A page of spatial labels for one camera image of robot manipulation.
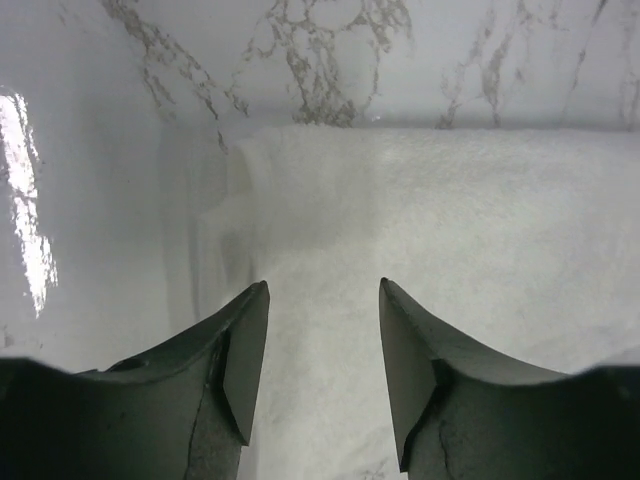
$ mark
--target white marble surface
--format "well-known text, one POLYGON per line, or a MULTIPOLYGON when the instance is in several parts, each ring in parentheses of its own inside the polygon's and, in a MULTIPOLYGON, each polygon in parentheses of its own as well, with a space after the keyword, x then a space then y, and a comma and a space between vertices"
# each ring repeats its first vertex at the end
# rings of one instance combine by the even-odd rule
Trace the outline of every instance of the white marble surface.
MULTIPOLYGON (((0 354, 104 367, 212 313, 231 292, 207 280, 199 219, 262 125, 637 131, 639 12, 0 0, 0 354)), ((349 478, 385 478, 368 475, 349 478)))

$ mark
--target folded towel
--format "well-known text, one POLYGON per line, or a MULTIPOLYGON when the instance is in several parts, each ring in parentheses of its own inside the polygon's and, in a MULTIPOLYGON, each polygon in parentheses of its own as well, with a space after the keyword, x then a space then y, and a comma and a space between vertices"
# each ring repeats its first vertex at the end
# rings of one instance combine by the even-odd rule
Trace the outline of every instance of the folded towel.
POLYGON ((228 176, 202 219, 203 287, 264 278, 272 296, 242 480, 400 478, 382 276, 548 368, 640 343, 638 135, 274 128, 238 144, 228 176))

